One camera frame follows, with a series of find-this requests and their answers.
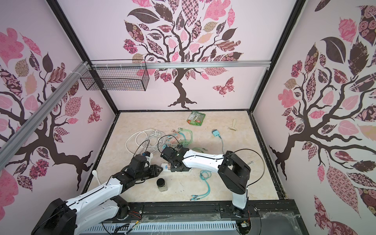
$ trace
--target black wire mesh basket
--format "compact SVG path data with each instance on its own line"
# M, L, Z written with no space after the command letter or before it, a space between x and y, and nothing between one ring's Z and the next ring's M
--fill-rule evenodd
M149 82L145 60L122 60L134 63L93 65L81 76L86 90L146 91Z

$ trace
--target butterfly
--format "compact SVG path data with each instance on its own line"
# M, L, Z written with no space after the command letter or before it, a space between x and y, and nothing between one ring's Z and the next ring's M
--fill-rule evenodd
M234 91L234 86L232 85L234 83L233 77L230 78L225 86L214 86L213 89L216 91L219 91L219 94L224 95L227 93L227 91Z
M90 106L93 112L90 114L88 123L94 122L94 121L100 121L100 115L98 114L100 110L102 109L99 105L96 105L95 102L90 98Z

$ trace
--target green packet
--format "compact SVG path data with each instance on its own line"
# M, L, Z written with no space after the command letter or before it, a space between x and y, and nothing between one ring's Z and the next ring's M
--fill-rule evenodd
M196 111L192 111L191 115L189 115L189 117L187 119L187 122L191 125L201 126L202 121L204 120L205 116L206 116L205 114L202 114L202 113L199 113L199 112L196 112Z

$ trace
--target robotic arm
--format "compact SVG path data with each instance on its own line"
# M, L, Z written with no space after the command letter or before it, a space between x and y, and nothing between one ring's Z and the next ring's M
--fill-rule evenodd
M137 155L128 166L95 189L67 201L56 199L47 207L31 234L78 235L103 220L114 217L126 219L128 202L119 195L134 186L136 181L159 176L163 169L150 165L152 157L153 154L149 152ZM174 150L166 147L161 157L171 163L172 172L189 171L193 167L218 172L233 193L233 205L239 209L245 208L250 168L233 152L210 155L188 148Z

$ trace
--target wall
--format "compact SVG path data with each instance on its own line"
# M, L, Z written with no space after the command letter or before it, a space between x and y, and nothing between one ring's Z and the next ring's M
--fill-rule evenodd
M0 19L2 146L81 60L44 0L3 1ZM99 91L70 89L0 172L1 234L30 234L51 201L80 193L113 118Z
M147 62L270 60L294 3L59 1L91 60ZM146 92L109 93L120 110L248 109L263 74L264 67L149 70Z
M308 1L255 110L311 235L375 234L375 17L371 0Z

